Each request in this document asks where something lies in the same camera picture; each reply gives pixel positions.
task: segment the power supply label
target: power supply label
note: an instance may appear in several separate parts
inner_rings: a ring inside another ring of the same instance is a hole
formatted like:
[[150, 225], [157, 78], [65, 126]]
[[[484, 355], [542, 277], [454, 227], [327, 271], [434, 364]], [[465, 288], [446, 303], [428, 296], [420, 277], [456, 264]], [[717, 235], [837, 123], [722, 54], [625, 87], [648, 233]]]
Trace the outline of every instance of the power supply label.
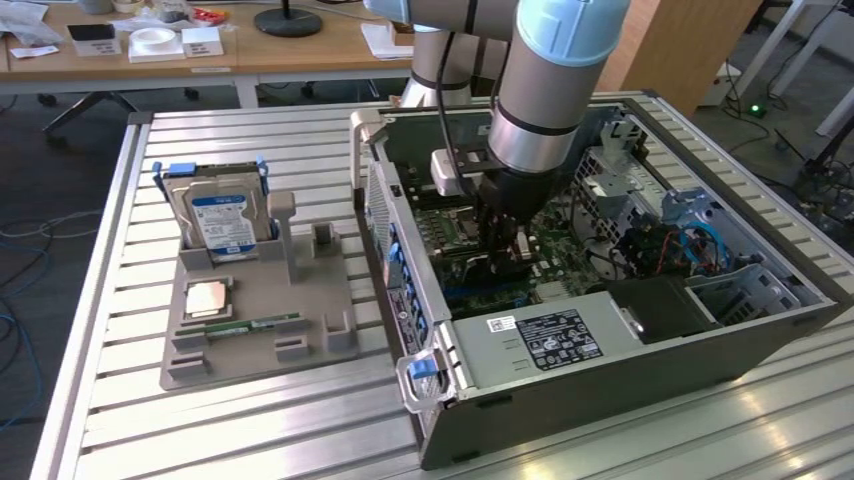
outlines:
[[604, 355], [578, 310], [518, 320], [517, 328], [541, 370], [552, 370]]

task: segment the circuit board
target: circuit board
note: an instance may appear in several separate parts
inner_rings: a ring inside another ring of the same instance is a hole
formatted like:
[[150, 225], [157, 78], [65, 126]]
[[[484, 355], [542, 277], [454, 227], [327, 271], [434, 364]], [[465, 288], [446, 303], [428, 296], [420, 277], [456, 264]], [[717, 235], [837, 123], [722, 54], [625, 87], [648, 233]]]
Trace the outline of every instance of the circuit board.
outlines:
[[474, 208], [421, 210], [416, 221], [456, 319], [585, 295], [602, 285], [558, 203], [550, 203], [532, 222], [529, 266], [506, 281], [476, 287], [468, 285], [466, 275], [486, 253], [480, 248]]

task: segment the white table leg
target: white table leg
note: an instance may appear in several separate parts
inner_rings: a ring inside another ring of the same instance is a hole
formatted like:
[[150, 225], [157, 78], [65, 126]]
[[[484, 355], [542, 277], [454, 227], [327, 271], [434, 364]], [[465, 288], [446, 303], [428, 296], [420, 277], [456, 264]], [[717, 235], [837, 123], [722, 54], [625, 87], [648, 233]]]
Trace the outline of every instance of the white table leg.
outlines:
[[801, 70], [804, 70], [807, 62], [811, 60], [811, 57], [816, 53], [816, 50], [819, 50], [819, 47], [821, 47], [823, 43], [825, 43], [828, 35], [831, 35], [831, 32], [835, 30], [835, 28], [837, 28], [840, 19], [844, 17], [848, 17], [848, 15], [837, 11], [831, 14], [831, 18], [828, 19], [828, 21], [820, 25], [819, 30], [816, 30], [816, 33], [811, 38], [811, 41], [804, 46], [804, 50], [801, 50], [801, 53], [799, 53], [799, 56], [792, 62], [792, 65], [789, 65], [786, 71], [780, 77], [780, 80], [774, 84], [772, 94], [777, 95], [778, 97], [784, 95], [786, 89], [789, 88], [789, 85], [792, 85], [792, 82], [799, 76], [799, 73], [801, 73]]
[[238, 99], [241, 108], [258, 108], [258, 75], [245, 75], [235, 78], [235, 88], [238, 89]]
[[754, 78], [757, 78], [760, 70], [762, 70], [765, 63], [769, 61], [772, 53], [774, 53], [774, 49], [778, 47], [780, 42], [786, 35], [786, 32], [801, 16], [801, 12], [804, 12], [808, 3], [811, 3], [809, 0], [795, 0], [795, 2], [792, 3], [792, 7], [789, 7], [789, 10], [786, 11], [786, 15], [784, 15], [782, 20], [777, 24], [777, 28], [772, 32], [772, 36], [766, 40], [765, 45], [762, 45], [760, 53], [757, 53], [753, 62], [750, 62], [748, 70], [745, 70], [745, 73], [742, 74], [742, 78], [736, 84], [736, 91], [738, 92], [740, 96], [745, 95], [750, 83], [753, 82]]
[[854, 115], [854, 88], [849, 90], [843, 102], [840, 102], [840, 105], [837, 105], [837, 108], [833, 109], [833, 112], [831, 112], [831, 115], [819, 126], [816, 133], [824, 137], [833, 137], [852, 115]]

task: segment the black lamp base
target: black lamp base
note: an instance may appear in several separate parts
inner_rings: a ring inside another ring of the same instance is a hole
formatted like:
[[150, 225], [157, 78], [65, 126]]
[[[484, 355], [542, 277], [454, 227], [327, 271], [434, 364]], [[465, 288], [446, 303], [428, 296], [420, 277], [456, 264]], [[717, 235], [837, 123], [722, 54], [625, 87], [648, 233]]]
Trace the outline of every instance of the black lamp base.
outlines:
[[255, 28], [277, 37], [307, 37], [323, 28], [323, 20], [306, 10], [291, 9], [291, 17], [285, 17], [285, 10], [275, 8], [255, 15]]

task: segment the hard drive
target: hard drive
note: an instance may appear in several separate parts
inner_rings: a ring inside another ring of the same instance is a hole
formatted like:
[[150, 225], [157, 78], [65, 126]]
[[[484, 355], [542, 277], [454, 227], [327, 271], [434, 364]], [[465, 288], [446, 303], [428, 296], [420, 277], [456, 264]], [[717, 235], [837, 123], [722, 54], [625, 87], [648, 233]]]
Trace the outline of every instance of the hard drive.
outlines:
[[274, 237], [265, 163], [179, 163], [163, 174], [157, 164], [155, 173], [182, 229], [183, 247], [207, 248], [217, 263], [255, 257], [258, 242]]

